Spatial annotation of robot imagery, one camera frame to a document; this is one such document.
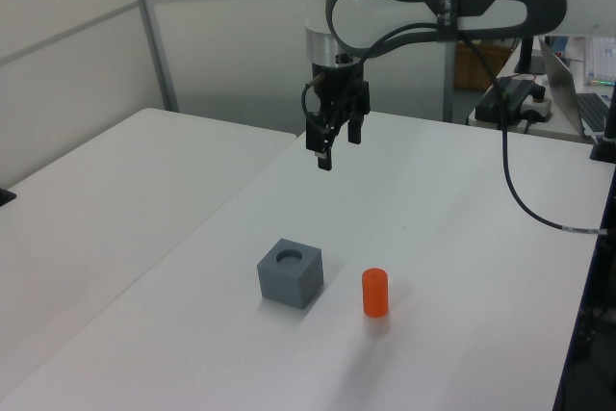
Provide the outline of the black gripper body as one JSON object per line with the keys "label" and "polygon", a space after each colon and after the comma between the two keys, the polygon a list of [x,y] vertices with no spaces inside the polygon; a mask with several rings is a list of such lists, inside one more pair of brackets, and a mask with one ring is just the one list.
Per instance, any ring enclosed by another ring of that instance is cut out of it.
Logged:
{"label": "black gripper body", "polygon": [[314,85],[314,92],[320,101],[319,110],[312,116],[331,118],[334,105],[343,100],[343,112],[349,112],[356,107],[362,115],[371,110],[369,84],[364,80],[364,63],[338,67],[312,64],[313,77],[323,75]]}

